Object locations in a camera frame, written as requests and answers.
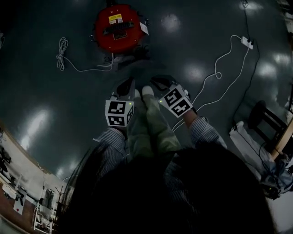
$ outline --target plug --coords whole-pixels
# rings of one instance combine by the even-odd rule
[[[250,40],[248,40],[246,37],[242,37],[241,43],[243,45],[245,45],[246,47],[248,47],[249,49],[253,49],[253,42],[251,42]]]

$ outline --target white marker cube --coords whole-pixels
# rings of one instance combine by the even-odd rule
[[[171,111],[177,118],[192,108],[189,97],[181,85],[177,85],[158,102]]]
[[[105,116],[108,126],[126,127],[134,113],[133,101],[106,100]]]

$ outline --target green pants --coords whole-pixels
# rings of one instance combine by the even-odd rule
[[[135,157],[159,157],[164,164],[169,163],[174,151],[181,148],[179,141],[162,115],[156,98],[144,95],[143,100],[145,103],[141,98],[134,99],[135,112],[127,127],[128,161]]]

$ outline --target glossy floor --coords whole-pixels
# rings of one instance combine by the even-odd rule
[[[139,87],[157,74],[172,75],[192,97],[204,78],[214,72],[214,63],[229,51],[230,36],[246,36],[241,1],[135,1],[124,0],[150,19],[151,61],[132,64],[118,72],[76,72],[68,63],[56,68],[58,43],[67,37],[66,56],[79,68],[94,68],[104,54],[89,42],[103,0],[64,0],[22,3],[15,9],[11,27],[0,50],[0,119],[19,144],[42,167],[59,178],[71,174],[87,149],[106,127],[105,99],[118,80],[130,75]],[[292,53],[284,20],[275,0],[249,1],[250,35],[256,38],[260,61],[237,120],[246,120],[252,106],[265,100],[284,118],[290,95]],[[233,38],[229,56],[219,61],[223,77],[211,77],[195,102],[199,108],[218,99],[240,72],[247,51]],[[232,115],[242,98],[257,60],[249,51],[242,75],[224,98],[205,106],[199,114],[209,118],[229,148],[236,152],[228,132]],[[162,110],[172,126],[177,120]],[[189,140],[181,127],[176,134],[183,145]]]

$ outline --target white label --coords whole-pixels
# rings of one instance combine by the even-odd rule
[[[140,23],[141,24],[141,30],[143,32],[145,32],[147,35],[148,35],[148,29],[147,29],[147,26],[145,26],[144,24]]]

